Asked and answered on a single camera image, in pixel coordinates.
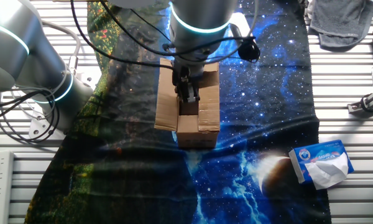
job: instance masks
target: glowing blue ring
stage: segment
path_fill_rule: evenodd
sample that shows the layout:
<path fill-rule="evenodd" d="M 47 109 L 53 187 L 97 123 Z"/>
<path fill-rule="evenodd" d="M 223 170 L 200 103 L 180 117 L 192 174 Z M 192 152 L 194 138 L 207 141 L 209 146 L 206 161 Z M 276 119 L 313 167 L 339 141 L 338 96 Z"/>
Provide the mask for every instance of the glowing blue ring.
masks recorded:
<path fill-rule="evenodd" d="M 72 88 L 72 85 L 73 85 L 73 75 L 70 75 L 71 76 L 71 80 L 70 80 L 70 85 L 68 87 L 68 89 L 58 98 L 56 98 L 54 101 L 57 102 L 58 100 L 61 100 L 63 97 L 66 96 L 66 94 L 69 93 L 70 89 Z M 36 103 L 48 103 L 48 102 L 40 102 L 40 101 L 37 101 L 35 100 Z"/>
<path fill-rule="evenodd" d="M 173 15 L 174 15 L 174 18 L 185 28 L 189 29 L 189 30 L 192 30 L 193 32 L 198 32 L 198 33 L 202 33 L 202 34 L 212 34 L 212 33 L 215 33 L 215 32 L 218 32 L 218 31 L 221 31 L 223 29 L 225 29 L 229 23 L 231 22 L 230 20 L 228 22 L 226 22 L 224 25 L 220 26 L 220 27 L 217 27 L 217 28 L 213 28 L 213 29 L 200 29 L 200 28 L 196 28 L 196 27 L 193 27 L 191 25 L 188 25 L 186 22 L 182 21 L 179 16 L 177 15 L 177 13 L 175 13 L 174 11 L 174 8 L 173 6 L 171 6 L 172 8 L 172 12 L 173 12 Z"/>
<path fill-rule="evenodd" d="M 29 55 L 29 48 L 27 47 L 27 45 L 25 44 L 25 42 L 23 40 L 21 40 L 21 38 L 19 38 L 13 32 L 7 30 L 6 28 L 4 28 L 2 26 L 0 26 L 0 31 L 6 33 L 6 34 L 10 35 L 12 38 L 16 39 L 22 46 L 24 46 L 27 54 Z"/>

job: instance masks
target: black connector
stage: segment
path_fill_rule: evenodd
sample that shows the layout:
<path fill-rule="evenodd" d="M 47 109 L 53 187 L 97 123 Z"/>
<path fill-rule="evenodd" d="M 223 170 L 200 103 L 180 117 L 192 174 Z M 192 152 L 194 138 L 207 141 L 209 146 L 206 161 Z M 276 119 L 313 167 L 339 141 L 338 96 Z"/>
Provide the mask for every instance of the black connector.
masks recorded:
<path fill-rule="evenodd" d="M 248 60 L 250 62 L 260 58 L 260 49 L 254 40 L 243 40 L 237 52 L 241 59 Z"/>

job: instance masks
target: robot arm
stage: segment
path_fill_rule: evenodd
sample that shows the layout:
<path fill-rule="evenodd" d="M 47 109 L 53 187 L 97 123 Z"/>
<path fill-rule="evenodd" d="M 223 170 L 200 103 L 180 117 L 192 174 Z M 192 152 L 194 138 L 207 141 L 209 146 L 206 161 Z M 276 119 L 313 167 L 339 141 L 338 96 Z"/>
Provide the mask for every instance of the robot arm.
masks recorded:
<path fill-rule="evenodd" d="M 244 15 L 234 13 L 236 4 L 237 0 L 173 0 L 170 19 L 171 47 L 176 52 L 183 52 L 222 39 L 228 25 L 231 25 L 236 37 L 251 35 Z M 175 57 L 173 85 L 184 103 L 200 100 L 198 82 L 203 75 L 203 67 L 220 44 Z M 258 59 L 259 49 L 256 44 L 244 45 L 239 48 L 239 55 L 243 59 Z"/>
<path fill-rule="evenodd" d="M 60 110 L 58 129 L 62 131 L 70 128 L 93 92 L 74 77 L 51 46 L 29 0 L 0 0 L 0 91 L 9 91 L 14 85 L 54 91 Z M 33 99 L 44 112 L 51 110 L 44 96 Z"/>

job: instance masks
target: galaxy print fabric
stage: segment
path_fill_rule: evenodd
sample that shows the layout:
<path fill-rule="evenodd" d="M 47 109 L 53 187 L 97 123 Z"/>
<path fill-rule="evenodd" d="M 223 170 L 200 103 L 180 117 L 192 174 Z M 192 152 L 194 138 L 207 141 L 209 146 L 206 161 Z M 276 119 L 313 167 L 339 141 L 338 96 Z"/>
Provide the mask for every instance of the galaxy print fabric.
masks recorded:
<path fill-rule="evenodd" d="M 252 1 L 239 1 L 237 11 L 251 24 Z M 139 13 L 168 34 L 167 2 Z M 130 11 L 118 15 L 152 48 L 167 42 Z M 108 92 L 98 137 L 65 139 L 27 223 L 331 223 L 327 191 L 298 184 L 288 158 L 292 148 L 318 142 L 298 1 L 260 1 L 253 34 L 261 49 L 257 63 L 229 58 L 220 64 L 221 131 L 213 150 L 179 150 L 174 133 L 154 129 L 157 68 L 111 61 L 101 80 Z M 234 42 L 223 42 L 212 57 L 234 48 Z M 125 34 L 113 55 L 160 59 Z M 57 185 L 62 191 L 50 191 Z"/>

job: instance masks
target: gray towel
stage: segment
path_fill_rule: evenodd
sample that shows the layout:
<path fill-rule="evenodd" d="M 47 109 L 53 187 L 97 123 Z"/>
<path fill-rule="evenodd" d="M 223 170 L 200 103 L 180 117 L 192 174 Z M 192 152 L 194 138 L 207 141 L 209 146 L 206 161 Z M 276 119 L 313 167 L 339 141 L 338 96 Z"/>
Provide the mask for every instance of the gray towel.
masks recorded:
<path fill-rule="evenodd" d="M 322 48 L 348 50 L 365 38 L 372 17 L 372 1 L 316 0 L 310 27 Z"/>

